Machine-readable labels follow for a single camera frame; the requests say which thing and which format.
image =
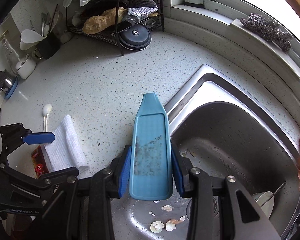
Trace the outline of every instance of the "white container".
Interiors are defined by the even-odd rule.
[[[18,66],[17,64],[17,72],[22,79],[26,79],[35,69],[35,61],[29,56],[29,54],[25,58],[25,62]]]

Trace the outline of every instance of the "ginger root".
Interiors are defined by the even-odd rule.
[[[95,34],[103,31],[107,27],[115,24],[115,11],[116,8],[104,11],[101,15],[92,16],[84,23],[82,31],[85,34]],[[127,13],[128,9],[119,7],[118,23],[122,21],[123,16]]]

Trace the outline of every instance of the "metal mesh scrubber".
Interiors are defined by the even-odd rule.
[[[158,6],[153,0],[133,0],[134,8],[128,8],[127,15],[123,17],[123,21],[132,24],[138,23],[147,18],[158,10]]]
[[[278,22],[267,20],[257,13],[251,13],[247,19],[242,18],[240,21],[245,28],[259,35],[264,40],[268,42],[273,41],[285,53],[288,53],[291,49],[290,40],[292,35],[280,30]]]

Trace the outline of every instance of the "red food package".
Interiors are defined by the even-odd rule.
[[[42,174],[49,173],[40,145],[31,153],[31,158],[37,178]]]

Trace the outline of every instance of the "black lid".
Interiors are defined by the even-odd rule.
[[[123,47],[131,50],[142,50],[151,42],[150,31],[141,24],[137,24],[123,31],[119,35]]]

